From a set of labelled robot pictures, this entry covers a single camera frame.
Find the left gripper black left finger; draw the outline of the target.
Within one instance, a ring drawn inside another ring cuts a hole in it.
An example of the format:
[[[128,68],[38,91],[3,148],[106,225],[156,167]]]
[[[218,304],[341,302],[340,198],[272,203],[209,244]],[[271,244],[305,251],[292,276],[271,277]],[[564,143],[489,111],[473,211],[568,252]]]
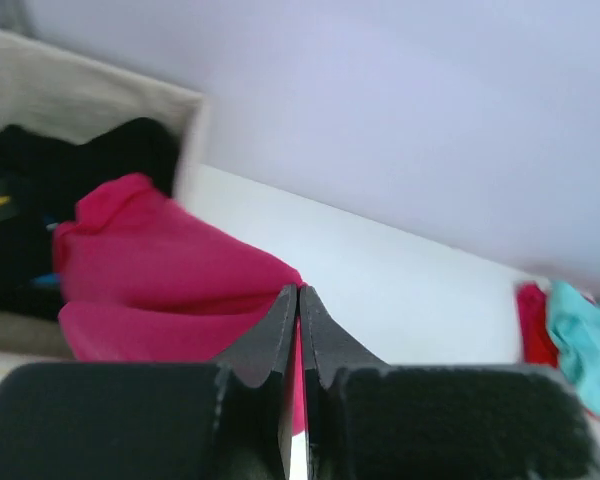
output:
[[[297,289],[201,364],[33,363],[0,382],[0,479],[285,479]]]

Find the pink t shirt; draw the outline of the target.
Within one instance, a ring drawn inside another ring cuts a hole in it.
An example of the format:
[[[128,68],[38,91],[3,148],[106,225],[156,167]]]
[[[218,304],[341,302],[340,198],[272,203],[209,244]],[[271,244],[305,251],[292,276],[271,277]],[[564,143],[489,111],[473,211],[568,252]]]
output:
[[[199,220],[144,175],[106,182],[53,234],[64,337],[81,361],[203,362],[301,285],[277,257]]]

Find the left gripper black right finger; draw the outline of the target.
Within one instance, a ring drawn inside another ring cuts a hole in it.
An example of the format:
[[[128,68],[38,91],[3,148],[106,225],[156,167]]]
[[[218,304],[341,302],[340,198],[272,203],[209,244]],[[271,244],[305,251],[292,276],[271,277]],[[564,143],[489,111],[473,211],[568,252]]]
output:
[[[312,479],[600,479],[573,389],[536,365],[390,365],[299,293]]]

